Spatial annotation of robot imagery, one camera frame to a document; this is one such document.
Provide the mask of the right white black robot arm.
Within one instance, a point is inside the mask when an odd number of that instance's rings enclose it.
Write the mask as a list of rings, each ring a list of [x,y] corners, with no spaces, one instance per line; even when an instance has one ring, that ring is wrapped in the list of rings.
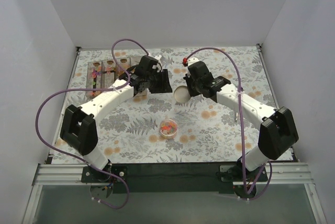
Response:
[[[251,96],[238,91],[231,82],[218,76],[214,78],[203,61],[191,58],[184,61],[187,74],[184,80],[191,97],[202,95],[215,103],[242,113],[243,118],[259,130],[256,147],[240,158],[231,173],[241,180],[248,181],[256,170],[269,160],[277,160],[298,139],[298,132],[292,112],[265,105]]]

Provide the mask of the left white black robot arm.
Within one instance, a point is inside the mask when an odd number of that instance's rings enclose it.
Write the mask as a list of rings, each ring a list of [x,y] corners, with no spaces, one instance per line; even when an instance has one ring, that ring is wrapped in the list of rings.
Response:
[[[123,73],[115,80],[111,91],[102,92],[91,101],[65,110],[60,138],[74,148],[85,162],[94,166],[93,175],[100,182],[111,177],[110,161],[98,148],[97,125],[121,103],[149,90],[152,94],[171,93],[168,70],[161,64],[161,56],[145,55],[128,76]]]

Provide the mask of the clear compartment candy box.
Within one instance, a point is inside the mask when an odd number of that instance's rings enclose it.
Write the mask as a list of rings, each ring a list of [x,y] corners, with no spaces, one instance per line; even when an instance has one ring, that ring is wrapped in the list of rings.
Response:
[[[119,64],[127,70],[140,62],[141,56],[118,59]],[[86,88],[109,88],[114,81],[123,74],[123,71],[116,65],[113,59],[89,62],[87,66]],[[87,98],[92,99],[99,95],[100,91],[86,91]]]

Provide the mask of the round wooden jar lid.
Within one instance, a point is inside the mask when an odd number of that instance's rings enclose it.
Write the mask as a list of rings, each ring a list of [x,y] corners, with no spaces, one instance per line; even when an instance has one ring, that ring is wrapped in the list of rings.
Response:
[[[174,98],[178,103],[187,103],[191,98],[187,86],[178,86],[174,91]]]

